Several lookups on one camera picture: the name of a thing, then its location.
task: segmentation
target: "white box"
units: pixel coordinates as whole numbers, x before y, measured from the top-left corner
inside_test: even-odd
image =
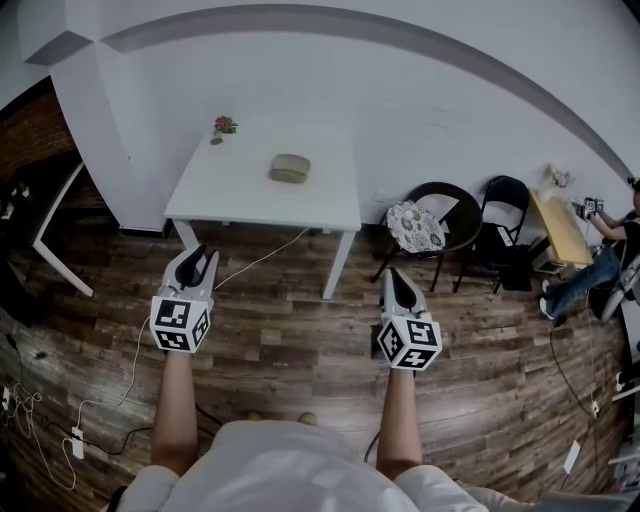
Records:
[[[195,352],[211,326],[207,301],[153,297],[151,333],[163,350]]]
[[[378,335],[378,343],[392,368],[422,371],[442,352],[440,324],[391,316]]]

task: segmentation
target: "shoe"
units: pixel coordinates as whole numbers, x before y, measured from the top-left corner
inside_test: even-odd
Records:
[[[298,418],[298,423],[303,423],[305,425],[317,427],[318,417],[312,412],[305,412],[302,416],[300,416],[300,418]]]
[[[544,315],[552,322],[555,320],[555,318],[547,313],[547,299],[545,299],[544,297],[540,297],[540,311],[542,311]]]

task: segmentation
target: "wooden floor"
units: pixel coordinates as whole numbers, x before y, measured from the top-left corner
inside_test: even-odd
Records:
[[[220,251],[218,282],[298,233],[215,224],[196,224],[195,230]],[[94,288],[94,297],[65,284],[34,252],[14,252],[12,260],[27,275],[30,291],[38,294],[55,285],[54,305],[43,325],[26,329],[4,313],[1,325],[18,340],[25,386],[42,393],[33,415],[38,437],[54,477],[68,485],[63,433],[54,427],[42,432],[42,422],[70,430],[83,399],[116,401],[124,393],[151,297],[182,246],[175,234],[152,240],[100,226],[54,229],[46,241]],[[388,374],[385,364],[370,358],[379,292],[369,277],[380,264],[384,238],[370,231],[356,237],[336,294],[325,302],[320,294],[336,244],[333,235],[305,235],[216,292],[213,325],[194,359],[203,409],[225,422],[248,411],[274,419],[313,411],[364,454],[379,426]],[[405,257],[395,263],[429,289],[433,263]],[[425,292],[444,338],[442,354],[416,379],[425,462],[465,482],[535,500],[561,486],[562,464],[578,439],[583,449],[565,489],[592,492],[593,431],[553,362],[550,324],[538,310],[536,293],[493,295],[495,281],[486,276],[466,278],[453,294],[457,270],[455,262],[445,261],[436,292]],[[539,283],[534,287],[539,290]],[[554,344],[585,407],[593,392],[602,409],[597,424],[597,488],[602,489],[606,461],[617,453],[629,421],[623,405],[611,403],[611,383],[623,354],[619,321],[594,320],[589,329],[582,311],[556,330]],[[85,439],[117,451],[129,430],[151,424],[163,359],[145,331],[129,398],[117,409],[86,406]],[[1,384],[13,386],[19,366],[4,342],[0,366]],[[215,432],[210,420],[200,416],[199,421]],[[25,439],[14,423],[1,430],[26,494],[41,504],[38,510],[42,504],[46,510],[98,510],[149,462],[148,432],[134,435],[119,456],[85,446],[84,461],[72,458],[78,481],[69,492],[52,483],[33,438]],[[203,433],[201,441],[205,450],[210,438]]]

